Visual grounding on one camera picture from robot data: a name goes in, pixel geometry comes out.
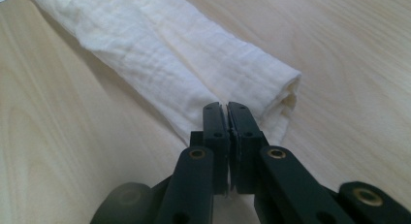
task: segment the table surface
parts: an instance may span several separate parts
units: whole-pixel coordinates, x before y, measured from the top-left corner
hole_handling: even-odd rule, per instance
[[[302,71],[283,146],[325,186],[361,180],[411,209],[411,0],[188,0]],[[185,147],[164,117],[30,0],[0,4],[0,223],[87,223]],[[214,223],[258,223],[251,196]]]

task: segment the white towel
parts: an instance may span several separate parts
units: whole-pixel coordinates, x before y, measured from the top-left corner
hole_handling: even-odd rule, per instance
[[[203,106],[246,105],[271,144],[284,137],[300,73],[185,0],[35,0],[129,82],[188,143]]]

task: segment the wood grain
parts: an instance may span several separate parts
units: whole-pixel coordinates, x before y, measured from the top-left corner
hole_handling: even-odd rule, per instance
[[[411,209],[411,0],[188,0],[303,73],[284,146],[321,183]],[[88,223],[113,187],[154,185],[183,142],[30,0],[0,4],[0,223]],[[214,223],[258,223],[216,197]]]

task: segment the screw hole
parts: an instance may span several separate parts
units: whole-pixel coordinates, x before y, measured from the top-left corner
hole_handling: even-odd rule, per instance
[[[331,214],[324,211],[317,212],[317,219],[324,224],[336,223],[335,218]]]
[[[206,152],[202,149],[194,149],[189,152],[189,155],[192,159],[201,159],[206,156]]]
[[[372,206],[380,207],[383,205],[383,199],[371,190],[366,188],[355,188],[354,196],[362,203]]]
[[[129,207],[137,203],[142,196],[142,193],[137,189],[129,189],[120,193],[118,202],[125,207]]]
[[[184,212],[178,212],[173,215],[173,224],[186,224],[190,217]]]
[[[270,149],[267,154],[274,159],[283,159],[286,156],[286,153],[280,149]]]

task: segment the white cloth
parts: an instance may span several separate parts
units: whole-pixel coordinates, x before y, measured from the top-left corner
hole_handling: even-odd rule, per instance
[[[129,82],[188,143],[208,103],[246,105],[279,144],[300,73],[185,0],[34,0]]]

